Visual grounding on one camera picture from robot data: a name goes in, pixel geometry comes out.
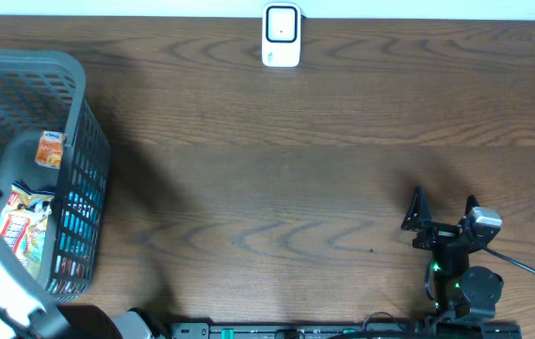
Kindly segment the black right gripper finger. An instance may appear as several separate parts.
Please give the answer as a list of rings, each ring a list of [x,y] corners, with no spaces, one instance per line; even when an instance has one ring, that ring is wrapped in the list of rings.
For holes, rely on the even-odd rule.
[[[401,223],[400,229],[402,231],[419,232],[426,229],[431,222],[432,215],[426,193],[421,186],[417,186],[414,189],[411,205]]]
[[[475,208],[479,209],[480,204],[478,203],[478,200],[475,195],[469,195],[466,200],[465,212],[463,217],[466,219],[470,219],[475,213]]]

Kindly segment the orange tissue packet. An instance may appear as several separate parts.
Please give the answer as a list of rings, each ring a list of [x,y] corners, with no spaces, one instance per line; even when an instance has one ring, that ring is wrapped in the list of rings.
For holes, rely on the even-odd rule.
[[[59,132],[41,133],[35,162],[43,167],[58,170],[61,166],[65,136]]]

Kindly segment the yellow snack bag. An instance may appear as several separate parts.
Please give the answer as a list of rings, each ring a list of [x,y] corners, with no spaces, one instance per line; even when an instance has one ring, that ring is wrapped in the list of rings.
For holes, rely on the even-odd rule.
[[[17,260],[34,278],[40,276],[45,236],[55,193],[32,190],[25,183],[13,182],[0,212],[0,235]]]

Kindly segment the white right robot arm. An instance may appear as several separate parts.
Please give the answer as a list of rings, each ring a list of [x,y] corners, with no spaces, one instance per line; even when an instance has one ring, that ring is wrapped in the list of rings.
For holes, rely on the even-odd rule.
[[[501,231],[502,218],[471,195],[455,224],[432,219],[424,189],[418,186],[400,229],[415,232],[413,247],[431,253],[425,292],[437,315],[453,322],[482,323],[495,315],[503,279],[489,268],[473,266],[469,255],[483,250]]]

